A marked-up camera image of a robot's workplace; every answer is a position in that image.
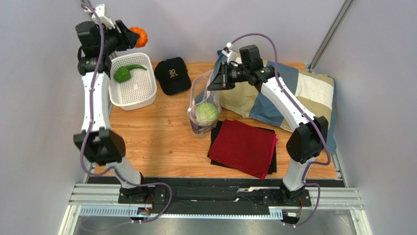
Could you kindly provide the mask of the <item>green toy cabbage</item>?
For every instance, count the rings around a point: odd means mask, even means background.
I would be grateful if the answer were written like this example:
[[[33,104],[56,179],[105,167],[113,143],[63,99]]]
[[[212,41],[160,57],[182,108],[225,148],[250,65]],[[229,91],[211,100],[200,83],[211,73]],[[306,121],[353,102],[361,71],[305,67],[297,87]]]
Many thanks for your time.
[[[217,107],[210,102],[201,103],[195,109],[196,122],[202,126],[213,124],[218,120],[218,115]]]

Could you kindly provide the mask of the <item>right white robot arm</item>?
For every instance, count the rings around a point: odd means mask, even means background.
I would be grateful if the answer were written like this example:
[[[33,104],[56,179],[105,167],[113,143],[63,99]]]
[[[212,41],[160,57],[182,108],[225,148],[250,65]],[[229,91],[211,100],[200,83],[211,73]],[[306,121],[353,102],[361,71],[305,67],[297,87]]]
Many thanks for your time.
[[[222,50],[227,60],[213,71],[209,91],[231,90],[236,83],[248,83],[265,96],[287,120],[292,131],[286,150],[291,158],[279,186],[278,198],[285,205],[298,201],[306,187],[306,176],[315,159],[326,148],[328,120],[309,111],[285,85],[277,65],[264,65],[257,46],[240,48],[228,43]]]

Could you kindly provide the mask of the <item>green toy bell pepper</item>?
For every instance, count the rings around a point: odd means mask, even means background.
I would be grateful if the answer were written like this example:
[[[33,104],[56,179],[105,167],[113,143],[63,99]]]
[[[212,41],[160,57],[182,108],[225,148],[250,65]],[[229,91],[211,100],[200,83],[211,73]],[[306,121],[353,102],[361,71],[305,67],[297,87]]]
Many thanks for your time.
[[[118,68],[113,75],[113,79],[117,83],[123,83],[123,82],[130,80],[131,74],[130,74],[129,69],[127,67]]]

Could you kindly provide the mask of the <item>clear zip top bag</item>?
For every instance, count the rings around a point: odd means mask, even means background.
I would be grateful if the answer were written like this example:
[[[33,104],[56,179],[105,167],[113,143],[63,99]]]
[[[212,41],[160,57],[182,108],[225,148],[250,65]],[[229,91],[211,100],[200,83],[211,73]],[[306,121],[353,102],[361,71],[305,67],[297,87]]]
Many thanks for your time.
[[[200,137],[216,126],[222,110],[218,91],[208,90],[213,79],[213,70],[209,70],[197,76],[191,84],[187,116],[192,132]]]

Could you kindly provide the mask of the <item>green toy chili pepper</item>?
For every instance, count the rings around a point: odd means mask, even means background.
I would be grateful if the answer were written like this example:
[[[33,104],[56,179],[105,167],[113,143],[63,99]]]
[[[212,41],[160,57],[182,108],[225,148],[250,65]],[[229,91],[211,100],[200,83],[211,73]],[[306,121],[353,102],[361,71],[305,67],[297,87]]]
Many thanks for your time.
[[[135,69],[140,69],[140,70],[145,70],[145,71],[147,70],[147,68],[142,65],[128,65],[126,66],[126,69],[128,69],[129,71],[135,70]]]

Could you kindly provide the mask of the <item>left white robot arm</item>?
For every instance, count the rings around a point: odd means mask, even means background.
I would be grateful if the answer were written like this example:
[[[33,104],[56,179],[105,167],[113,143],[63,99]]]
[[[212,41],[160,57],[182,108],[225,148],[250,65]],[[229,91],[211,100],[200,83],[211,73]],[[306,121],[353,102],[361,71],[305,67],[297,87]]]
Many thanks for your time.
[[[128,29],[121,20],[117,20],[114,27],[86,21],[75,29],[81,43],[77,68],[85,93],[82,131],[73,136],[73,142],[80,150],[80,165],[89,175],[92,172],[86,161],[104,166],[106,172],[112,172],[120,181],[122,197],[144,203],[150,199],[150,192],[142,186],[143,175],[125,157],[124,139],[111,129],[109,118],[110,55],[134,48],[140,35]]]

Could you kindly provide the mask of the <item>purple toy eggplant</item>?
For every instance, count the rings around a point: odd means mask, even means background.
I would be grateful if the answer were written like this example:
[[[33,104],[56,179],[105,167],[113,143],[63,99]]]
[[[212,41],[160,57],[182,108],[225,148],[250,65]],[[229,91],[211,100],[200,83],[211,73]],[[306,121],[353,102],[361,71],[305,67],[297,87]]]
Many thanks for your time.
[[[195,109],[197,108],[198,105],[194,105],[191,108],[189,108],[191,128],[192,128],[192,130],[195,134],[200,134],[203,131],[203,129],[208,126],[208,125],[202,126],[202,125],[197,124],[197,122],[196,122]]]

